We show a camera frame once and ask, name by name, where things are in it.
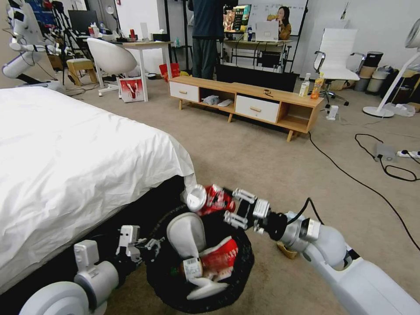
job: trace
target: white drawer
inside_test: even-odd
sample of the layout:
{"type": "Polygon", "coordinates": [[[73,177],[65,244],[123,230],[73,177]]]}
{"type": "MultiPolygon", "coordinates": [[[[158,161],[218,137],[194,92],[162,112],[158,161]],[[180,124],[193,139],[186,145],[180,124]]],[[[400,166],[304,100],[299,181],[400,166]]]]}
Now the white drawer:
{"type": "Polygon", "coordinates": [[[273,103],[269,101],[262,101],[255,98],[237,95],[235,111],[238,114],[276,123],[279,106],[279,102],[273,103]]]}
{"type": "Polygon", "coordinates": [[[199,102],[198,87],[188,84],[169,81],[171,96],[186,99],[192,102],[199,102]]]}

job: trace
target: laptop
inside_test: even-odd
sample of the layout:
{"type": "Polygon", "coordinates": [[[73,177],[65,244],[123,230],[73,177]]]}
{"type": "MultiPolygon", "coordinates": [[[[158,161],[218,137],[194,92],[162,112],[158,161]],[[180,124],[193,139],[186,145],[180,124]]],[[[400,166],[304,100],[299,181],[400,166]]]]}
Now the laptop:
{"type": "Polygon", "coordinates": [[[257,22],[255,24],[255,40],[257,42],[278,42],[279,22],[257,22]]]}

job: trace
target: dark pants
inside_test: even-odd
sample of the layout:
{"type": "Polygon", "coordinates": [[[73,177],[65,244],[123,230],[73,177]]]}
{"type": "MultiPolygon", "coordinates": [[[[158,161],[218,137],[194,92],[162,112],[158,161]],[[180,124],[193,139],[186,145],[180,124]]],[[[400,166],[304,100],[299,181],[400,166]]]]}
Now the dark pants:
{"type": "Polygon", "coordinates": [[[192,49],[194,50],[193,77],[213,79],[214,66],[217,62],[216,42],[215,39],[192,39],[192,49]]]}

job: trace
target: tv stand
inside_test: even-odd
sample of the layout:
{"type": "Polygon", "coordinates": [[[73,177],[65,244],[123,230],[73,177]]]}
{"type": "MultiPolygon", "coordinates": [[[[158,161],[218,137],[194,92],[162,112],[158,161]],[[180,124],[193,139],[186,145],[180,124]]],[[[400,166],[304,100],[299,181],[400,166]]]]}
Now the tv stand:
{"type": "Polygon", "coordinates": [[[229,113],[228,123],[233,115],[238,115],[286,128],[289,130],[287,142],[293,135],[311,130],[323,101],[323,98],[313,100],[309,96],[254,85],[184,76],[169,80],[169,92],[179,99],[180,110],[182,102],[188,101],[229,113]],[[218,95],[220,101],[232,99],[234,102],[227,107],[203,103],[201,100],[209,95],[218,95]]]}

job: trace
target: whiteboard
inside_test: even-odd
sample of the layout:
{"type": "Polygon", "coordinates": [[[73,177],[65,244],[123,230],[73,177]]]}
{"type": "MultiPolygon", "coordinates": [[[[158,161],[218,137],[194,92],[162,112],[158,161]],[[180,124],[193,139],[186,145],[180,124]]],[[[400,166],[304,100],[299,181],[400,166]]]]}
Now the whiteboard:
{"type": "Polygon", "coordinates": [[[277,11],[283,6],[290,9],[289,22],[292,26],[291,34],[299,35],[299,29],[301,28],[303,15],[305,13],[306,0],[287,0],[280,3],[254,3],[251,6],[248,26],[255,29],[256,22],[267,21],[269,15],[277,15],[277,11]]]}

